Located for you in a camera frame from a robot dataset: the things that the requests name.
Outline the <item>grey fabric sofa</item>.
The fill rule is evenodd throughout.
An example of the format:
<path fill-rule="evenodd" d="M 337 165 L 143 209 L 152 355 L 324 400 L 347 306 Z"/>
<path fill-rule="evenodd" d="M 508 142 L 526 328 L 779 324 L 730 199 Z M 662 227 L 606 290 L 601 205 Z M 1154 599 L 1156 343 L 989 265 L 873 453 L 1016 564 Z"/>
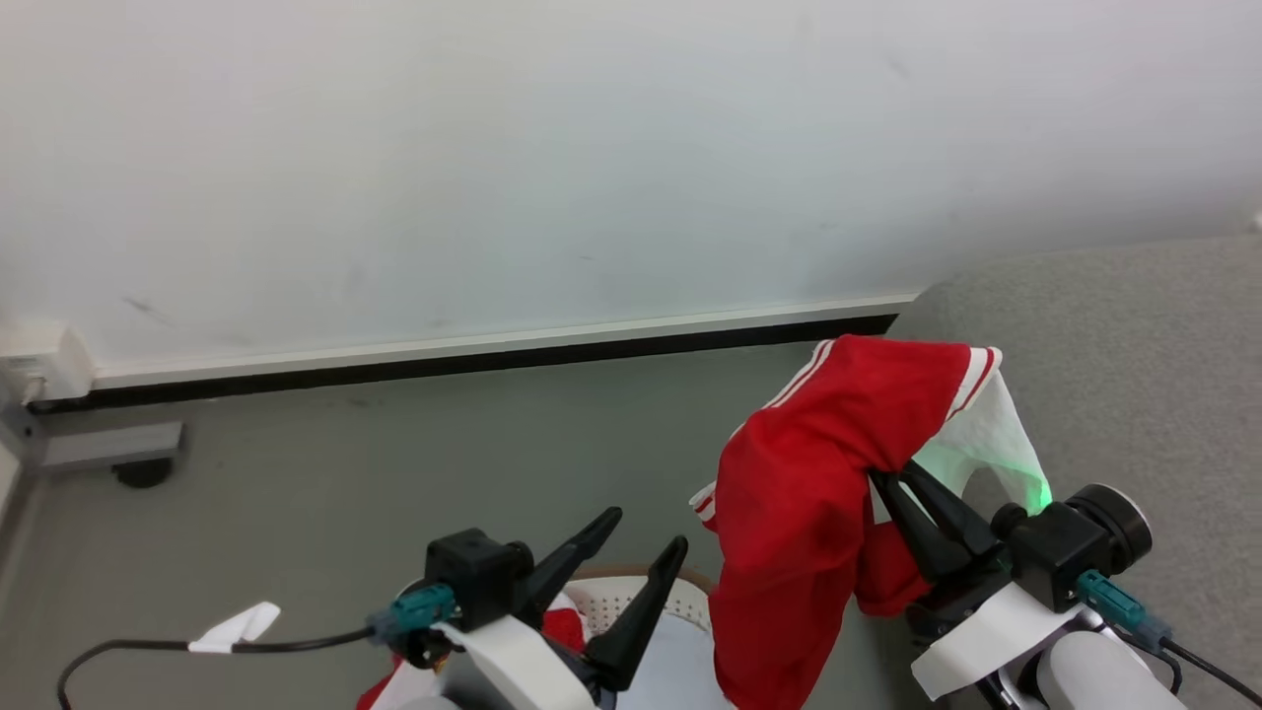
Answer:
<path fill-rule="evenodd" d="M 1005 352 L 1054 494 L 1100 482 L 1148 517 L 1123 589 L 1262 694 L 1262 235 L 1005 260 L 887 335 Z"/>

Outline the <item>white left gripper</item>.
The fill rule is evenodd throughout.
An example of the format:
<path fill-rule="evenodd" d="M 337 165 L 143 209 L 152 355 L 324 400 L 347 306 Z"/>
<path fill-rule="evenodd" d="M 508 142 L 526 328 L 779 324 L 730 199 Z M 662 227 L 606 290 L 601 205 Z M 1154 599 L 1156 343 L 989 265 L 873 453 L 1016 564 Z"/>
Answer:
<path fill-rule="evenodd" d="M 603 549 L 623 511 L 604 508 L 560 544 L 525 579 L 517 617 L 475 632 L 438 623 L 432 631 L 451 643 L 445 666 L 420 691 L 398 691 L 398 710 L 618 710 L 651 642 L 671 586 L 689 551 L 676 535 L 651 562 L 644 588 L 631 599 L 608 631 L 596 636 L 583 652 L 583 678 L 577 662 L 528 624 L 541 617 L 583 562 Z"/>

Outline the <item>white garment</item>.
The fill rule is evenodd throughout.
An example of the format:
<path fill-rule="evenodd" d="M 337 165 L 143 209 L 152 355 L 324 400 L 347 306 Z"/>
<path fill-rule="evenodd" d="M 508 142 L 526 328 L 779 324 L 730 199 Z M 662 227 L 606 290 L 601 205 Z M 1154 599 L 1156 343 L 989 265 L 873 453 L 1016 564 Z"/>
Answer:
<path fill-rule="evenodd" d="M 616 710 L 736 710 L 717 684 L 711 634 L 684 617 L 660 617 Z"/>

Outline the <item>white and black baseboard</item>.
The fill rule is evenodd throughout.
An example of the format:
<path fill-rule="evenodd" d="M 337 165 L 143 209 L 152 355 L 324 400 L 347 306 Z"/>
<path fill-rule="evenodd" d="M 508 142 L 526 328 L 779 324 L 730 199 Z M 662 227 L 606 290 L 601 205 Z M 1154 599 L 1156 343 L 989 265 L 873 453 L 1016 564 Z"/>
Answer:
<path fill-rule="evenodd" d="M 169 367 L 98 370 L 85 395 L 42 400 L 29 409 L 37 415 L 53 415 L 146 407 L 259 392 L 780 346 L 835 335 L 880 335 L 914 300 L 915 293 L 899 293 L 801 306 L 711 311 L 689 318 L 618 320 L 594 327 L 461 335 L 283 356 L 180 361 Z"/>

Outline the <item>grey metal furniture leg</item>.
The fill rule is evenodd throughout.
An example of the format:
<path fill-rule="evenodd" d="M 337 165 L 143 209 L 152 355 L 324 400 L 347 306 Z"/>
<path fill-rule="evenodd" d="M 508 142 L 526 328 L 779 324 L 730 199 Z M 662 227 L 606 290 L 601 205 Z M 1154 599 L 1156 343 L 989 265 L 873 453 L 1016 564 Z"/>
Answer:
<path fill-rule="evenodd" d="M 28 479 L 45 473 L 96 470 L 183 453 L 180 421 L 50 435 L 0 387 L 0 561 L 14 545 Z"/>

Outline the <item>white perforated laundry basket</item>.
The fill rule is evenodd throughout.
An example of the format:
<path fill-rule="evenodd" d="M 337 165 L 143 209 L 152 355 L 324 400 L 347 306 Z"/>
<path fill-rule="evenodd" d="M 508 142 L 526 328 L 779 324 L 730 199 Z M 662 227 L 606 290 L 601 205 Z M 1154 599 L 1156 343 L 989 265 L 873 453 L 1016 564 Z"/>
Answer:
<path fill-rule="evenodd" d="M 607 632 L 618 614 L 644 588 L 646 573 L 645 567 L 636 566 L 582 569 L 565 585 L 557 602 L 562 602 L 565 597 L 582 615 L 586 615 L 592 639 Z M 713 583 L 698 571 L 681 570 L 676 574 L 663 615 L 684 617 L 700 626 L 713 639 L 709 609 L 712 586 Z"/>

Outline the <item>white tape tag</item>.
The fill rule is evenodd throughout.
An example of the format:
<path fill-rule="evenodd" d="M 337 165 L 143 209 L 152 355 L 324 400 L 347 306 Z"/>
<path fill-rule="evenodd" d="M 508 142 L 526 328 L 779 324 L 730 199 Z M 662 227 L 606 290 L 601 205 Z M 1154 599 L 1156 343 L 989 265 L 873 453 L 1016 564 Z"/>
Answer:
<path fill-rule="evenodd" d="M 233 655 L 236 646 L 256 642 L 279 615 L 281 609 L 275 603 L 256 603 L 212 626 L 202 637 L 186 643 L 186 651 L 194 655 Z"/>

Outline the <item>black caster wheel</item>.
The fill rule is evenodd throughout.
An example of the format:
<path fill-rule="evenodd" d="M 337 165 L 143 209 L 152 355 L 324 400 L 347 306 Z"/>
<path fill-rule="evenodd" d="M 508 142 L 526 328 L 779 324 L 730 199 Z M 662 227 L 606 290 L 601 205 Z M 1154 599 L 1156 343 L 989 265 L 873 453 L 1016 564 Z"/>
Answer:
<path fill-rule="evenodd" d="M 129 489 L 144 491 L 162 486 L 175 470 L 175 457 L 163 457 L 144 462 L 121 462 L 109 468 L 114 480 Z"/>

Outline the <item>red jersey with white stripes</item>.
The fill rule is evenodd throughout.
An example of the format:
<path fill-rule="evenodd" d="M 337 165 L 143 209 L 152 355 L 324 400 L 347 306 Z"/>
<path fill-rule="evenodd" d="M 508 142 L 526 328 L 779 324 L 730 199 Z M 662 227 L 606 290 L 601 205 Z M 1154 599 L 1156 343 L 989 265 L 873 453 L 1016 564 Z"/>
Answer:
<path fill-rule="evenodd" d="M 870 473 L 914 462 L 960 494 L 988 467 L 1029 512 L 1051 503 L 1002 361 L 996 347 L 840 335 L 734 430 L 692 507 L 721 540 L 714 671 L 737 710 L 801 710 L 847 603 L 888 617 L 928 593 L 875 516 Z"/>

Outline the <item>white wall socket box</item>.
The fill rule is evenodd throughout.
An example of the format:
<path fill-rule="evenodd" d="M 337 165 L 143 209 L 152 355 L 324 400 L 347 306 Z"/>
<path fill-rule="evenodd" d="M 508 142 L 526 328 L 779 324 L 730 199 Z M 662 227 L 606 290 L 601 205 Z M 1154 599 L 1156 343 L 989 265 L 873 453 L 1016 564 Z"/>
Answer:
<path fill-rule="evenodd" d="M 0 324 L 0 381 L 23 407 L 37 401 L 82 399 L 96 375 L 80 333 L 61 323 Z"/>

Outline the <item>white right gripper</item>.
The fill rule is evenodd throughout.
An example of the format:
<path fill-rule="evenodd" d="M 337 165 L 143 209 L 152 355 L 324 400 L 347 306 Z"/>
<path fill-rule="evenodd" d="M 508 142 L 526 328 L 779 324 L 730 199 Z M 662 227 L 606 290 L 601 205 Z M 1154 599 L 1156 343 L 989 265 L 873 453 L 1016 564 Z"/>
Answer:
<path fill-rule="evenodd" d="M 1001 541 L 960 496 L 917 462 L 902 470 L 867 470 L 871 486 L 929 584 L 991 556 Z M 982 603 L 973 615 L 929 646 L 911 673 L 930 700 L 986 678 L 1049 641 L 1087 607 L 1074 603 L 1054 612 L 1016 583 Z"/>

